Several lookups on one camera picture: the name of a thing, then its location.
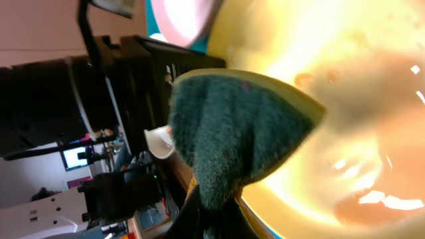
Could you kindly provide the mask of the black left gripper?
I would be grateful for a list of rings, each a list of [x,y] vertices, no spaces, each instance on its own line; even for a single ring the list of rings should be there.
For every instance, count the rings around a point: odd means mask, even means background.
[[[191,70],[223,68],[223,59],[145,37],[112,44],[97,40],[104,77],[86,55],[1,69],[1,154],[61,141],[90,131],[123,129],[132,151],[143,149],[143,133],[165,125],[171,87]]]

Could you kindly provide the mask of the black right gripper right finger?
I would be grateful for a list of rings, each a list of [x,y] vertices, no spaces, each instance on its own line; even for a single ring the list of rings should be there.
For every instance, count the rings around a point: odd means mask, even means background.
[[[259,239],[243,215],[235,198],[230,199],[218,214],[218,239]]]

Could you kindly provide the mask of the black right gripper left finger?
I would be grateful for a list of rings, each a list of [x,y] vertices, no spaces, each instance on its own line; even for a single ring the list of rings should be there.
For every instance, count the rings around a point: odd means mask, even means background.
[[[164,234],[164,239],[203,239],[202,211],[200,189],[197,185],[185,201],[178,217]]]

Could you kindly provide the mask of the white plate with thin smear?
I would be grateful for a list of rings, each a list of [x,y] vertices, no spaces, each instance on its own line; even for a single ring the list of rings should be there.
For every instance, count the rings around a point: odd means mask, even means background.
[[[152,0],[153,16],[171,44],[190,47],[210,32],[223,0]]]

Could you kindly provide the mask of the green yellow sponge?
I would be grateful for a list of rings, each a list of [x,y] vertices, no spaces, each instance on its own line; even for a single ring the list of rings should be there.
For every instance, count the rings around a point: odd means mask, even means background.
[[[280,80],[211,68],[174,81],[169,125],[202,206],[214,212],[280,167],[324,115],[319,102]]]

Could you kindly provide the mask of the yellow plate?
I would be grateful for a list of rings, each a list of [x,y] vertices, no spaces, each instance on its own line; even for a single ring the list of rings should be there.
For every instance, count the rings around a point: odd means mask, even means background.
[[[244,202],[282,238],[424,237],[424,2],[225,1],[208,53],[323,104]]]

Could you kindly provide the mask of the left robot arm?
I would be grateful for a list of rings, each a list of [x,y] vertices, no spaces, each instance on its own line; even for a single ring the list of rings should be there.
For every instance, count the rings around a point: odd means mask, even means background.
[[[122,135],[134,156],[164,148],[171,88],[223,59],[145,37],[112,44],[98,37],[89,55],[1,69],[1,157],[8,161],[106,143]],[[79,187],[1,211],[2,238],[45,238],[106,226],[160,199],[158,184],[100,173]]]

